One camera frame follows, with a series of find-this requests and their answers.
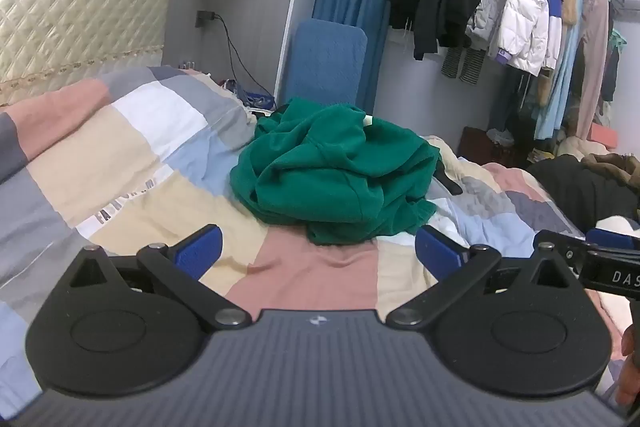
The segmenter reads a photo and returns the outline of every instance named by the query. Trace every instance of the electrical cord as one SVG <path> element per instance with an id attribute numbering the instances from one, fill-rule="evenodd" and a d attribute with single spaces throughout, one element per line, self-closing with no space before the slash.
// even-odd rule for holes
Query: electrical cord
<path id="1" fill-rule="evenodd" d="M 240 54 L 238 53 L 238 50 L 236 49 L 236 47 L 234 46 L 233 42 L 231 41 L 231 37 L 229 37 L 229 30 L 226 27 L 226 23 L 225 20 L 218 15 L 217 13 L 213 16 L 213 19 L 218 19 L 220 22 L 222 22 L 222 25 L 225 27 L 225 33 L 226 33 L 226 44 L 229 48 L 229 61 L 231 62 L 231 72 L 234 74 L 234 78 L 237 80 L 238 77 L 236 76 L 236 72 L 234 71 L 234 57 L 233 54 L 231 52 L 231 48 L 233 48 L 233 50 L 236 52 L 236 57 L 238 57 L 238 62 L 240 62 L 240 65 L 242 66 L 242 68 L 246 71 L 246 74 L 249 75 L 249 77 L 252 79 L 252 81 L 254 81 L 254 83 L 260 87 L 260 89 L 262 89 L 265 93 L 267 93 L 269 96 L 273 96 L 260 82 L 258 82 L 257 80 L 255 80 L 254 76 L 249 73 L 249 70 L 246 68 L 246 66 L 242 63 L 242 58 L 240 58 Z"/>

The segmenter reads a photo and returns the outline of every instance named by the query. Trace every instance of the quilted headboard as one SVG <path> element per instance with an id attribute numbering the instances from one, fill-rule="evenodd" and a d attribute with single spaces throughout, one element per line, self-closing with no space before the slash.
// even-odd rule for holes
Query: quilted headboard
<path id="1" fill-rule="evenodd" d="M 0 105 L 159 64 L 168 0 L 0 0 Z"/>

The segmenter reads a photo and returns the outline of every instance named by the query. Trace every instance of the purple jacket cuff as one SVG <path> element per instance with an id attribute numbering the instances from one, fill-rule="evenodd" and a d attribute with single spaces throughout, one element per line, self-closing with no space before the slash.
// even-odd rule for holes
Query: purple jacket cuff
<path id="1" fill-rule="evenodd" d="M 511 55 L 509 52 L 505 50 L 500 50 L 496 55 L 495 60 L 497 60 L 500 64 L 506 64 L 511 60 L 512 56 L 513 55 Z"/>

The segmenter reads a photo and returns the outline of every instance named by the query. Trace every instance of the green hanging cloth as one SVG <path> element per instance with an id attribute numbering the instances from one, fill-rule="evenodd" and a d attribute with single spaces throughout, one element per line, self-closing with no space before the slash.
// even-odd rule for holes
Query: green hanging cloth
<path id="1" fill-rule="evenodd" d="M 351 105 L 295 98 L 258 120 L 231 187 L 258 219 L 306 225 L 316 245 L 415 233 L 436 207 L 424 199 L 440 150 Z"/>

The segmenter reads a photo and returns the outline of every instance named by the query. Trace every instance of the human hand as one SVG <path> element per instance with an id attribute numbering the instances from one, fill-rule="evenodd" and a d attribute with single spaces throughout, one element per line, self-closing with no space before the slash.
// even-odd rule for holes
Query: human hand
<path id="1" fill-rule="evenodd" d="M 618 392 L 616 401 L 620 405 L 629 406 L 640 393 L 640 369 L 634 364 L 634 326 L 626 328 L 622 335 L 622 355 L 626 357 L 618 379 Z"/>

